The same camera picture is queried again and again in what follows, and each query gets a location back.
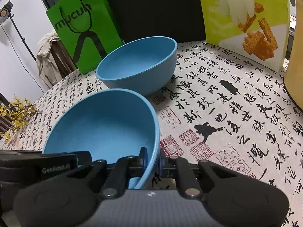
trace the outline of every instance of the bowl rim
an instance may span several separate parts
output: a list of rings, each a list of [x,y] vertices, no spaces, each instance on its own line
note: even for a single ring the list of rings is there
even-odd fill
[[[142,96],[141,94],[135,92],[135,91],[132,91],[132,90],[129,90],[129,89],[121,89],[121,88],[116,88],[116,89],[105,89],[105,90],[101,90],[101,91],[98,91],[94,94],[91,94],[91,95],[88,95],[86,96],[85,98],[79,100],[77,103],[75,103],[71,108],[69,108],[58,120],[57,122],[54,124],[54,126],[52,127],[52,130],[49,132],[46,140],[45,140],[45,143],[43,145],[43,150],[42,150],[42,154],[44,154],[45,152],[45,148],[46,148],[46,145],[47,145],[47,142],[48,142],[48,139],[49,137],[51,136],[54,128],[57,126],[58,122],[72,109],[74,108],[78,103],[84,101],[85,99],[89,98],[89,97],[92,97],[94,95],[97,95],[97,94],[101,94],[103,92],[108,92],[108,91],[123,91],[123,92],[128,92],[130,94],[133,94],[133,95],[136,95],[137,97],[139,97],[142,101],[145,102],[145,104],[148,106],[151,114],[152,114],[152,117],[153,117],[153,120],[154,120],[154,125],[155,125],[155,141],[154,141],[154,148],[152,150],[152,154],[151,154],[151,157],[150,157],[150,161],[145,169],[145,172],[143,173],[142,177],[140,178],[140,180],[137,182],[137,184],[134,186],[134,189],[140,189],[142,188],[142,186],[146,183],[146,181],[148,180],[150,174],[153,172],[153,169],[154,167],[156,166],[156,163],[157,163],[157,158],[158,158],[158,154],[159,154],[159,151],[160,151],[160,128],[159,128],[159,122],[158,122],[158,118],[157,118],[157,114],[156,114],[156,111],[154,109],[154,107],[151,105],[151,103],[144,97]]]
[[[153,37],[168,38],[168,39],[170,39],[172,42],[174,42],[174,44],[175,44],[175,47],[174,47],[173,51],[172,51],[167,57],[165,57],[163,60],[159,61],[157,64],[155,64],[155,65],[149,67],[148,69],[146,69],[146,70],[143,71],[143,72],[139,72],[139,73],[133,74],[133,75],[128,76],[128,77],[123,77],[123,78],[102,78],[102,77],[99,76],[99,74],[98,74],[98,69],[99,69],[100,65],[102,64],[102,62],[103,62],[107,57],[109,57],[109,56],[110,56],[111,54],[113,54],[115,51],[119,50],[120,48],[122,48],[122,47],[124,47],[124,46],[126,46],[126,45],[128,45],[128,44],[132,44],[132,43],[134,43],[134,42],[137,42],[137,41],[140,41],[140,40],[143,40],[143,39],[147,39],[147,38],[153,38]],[[109,53],[107,56],[105,56],[104,59],[102,59],[102,60],[100,61],[100,63],[98,64],[97,69],[96,69],[96,75],[97,75],[97,77],[98,77],[100,80],[102,80],[102,81],[117,81],[117,80],[123,80],[123,79],[127,79],[127,78],[130,78],[130,77],[134,77],[134,76],[137,76],[137,75],[142,74],[142,73],[144,73],[144,72],[147,72],[147,71],[149,71],[150,69],[153,69],[153,68],[157,67],[158,65],[160,65],[161,63],[163,63],[164,61],[166,61],[168,58],[170,58],[170,57],[177,51],[178,44],[177,44],[177,42],[176,42],[174,39],[172,39],[172,38],[170,38],[170,37],[164,37],[164,36],[153,36],[153,37],[144,37],[144,38],[140,38],[140,39],[131,41],[131,42],[129,42],[129,43],[126,43],[126,44],[124,44],[124,45],[122,45],[122,46],[116,48],[114,51],[110,52],[110,53]]]

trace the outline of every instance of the blue bowl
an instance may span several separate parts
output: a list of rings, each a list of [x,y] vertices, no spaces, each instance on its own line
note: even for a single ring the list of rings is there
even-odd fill
[[[99,63],[96,74],[110,89],[131,89],[148,95],[169,81],[176,63],[175,40],[169,37],[146,37],[112,51]]]
[[[130,189],[140,189],[153,177],[159,143],[159,123],[149,101],[131,90],[108,89],[72,106],[49,133],[43,153],[88,150],[93,161],[115,163],[121,157],[138,156],[146,147],[147,168],[129,183]]]

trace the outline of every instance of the calligraphy tablecloth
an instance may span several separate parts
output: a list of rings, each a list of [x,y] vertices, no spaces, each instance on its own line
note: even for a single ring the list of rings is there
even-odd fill
[[[190,163],[208,159],[280,188],[290,202],[283,225],[303,227],[303,114],[284,89],[286,68],[287,62],[275,73],[203,41],[179,44],[174,75],[148,99],[167,155]],[[79,100],[103,89],[94,72],[76,70],[36,102],[42,114],[10,143],[1,141],[0,148],[42,150],[55,122]],[[171,184],[155,175],[152,186]]]

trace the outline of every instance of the beige container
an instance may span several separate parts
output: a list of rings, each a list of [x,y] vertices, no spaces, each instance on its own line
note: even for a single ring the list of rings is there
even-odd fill
[[[284,84],[293,101],[303,109],[303,0],[296,0],[296,29]]]

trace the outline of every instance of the fried snack image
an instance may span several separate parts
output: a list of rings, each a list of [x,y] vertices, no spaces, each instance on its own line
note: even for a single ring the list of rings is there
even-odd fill
[[[275,56],[273,45],[265,40],[264,34],[260,31],[256,33],[248,32],[242,46],[249,55],[254,54],[261,60],[270,59]]]
[[[264,11],[264,7],[261,3],[255,3],[255,13],[261,13]]]
[[[260,25],[261,29],[263,30],[263,33],[264,33],[267,41],[269,41],[272,44],[274,50],[277,49],[278,43],[276,41],[274,34],[272,33],[270,26],[267,23],[267,20],[265,18],[260,19],[259,25]]]
[[[243,32],[246,32],[248,30],[248,28],[252,25],[252,23],[255,21],[256,19],[256,15],[254,14],[253,17],[250,17],[248,14],[247,14],[247,21],[246,21],[246,24],[243,25],[242,23],[239,23],[238,24],[238,27],[241,31]]]
[[[242,46],[244,50],[251,55],[256,50],[258,43],[264,39],[264,34],[257,31],[256,33],[248,32],[247,35]]]
[[[267,60],[275,56],[273,46],[267,40],[261,40],[253,54],[261,60]]]

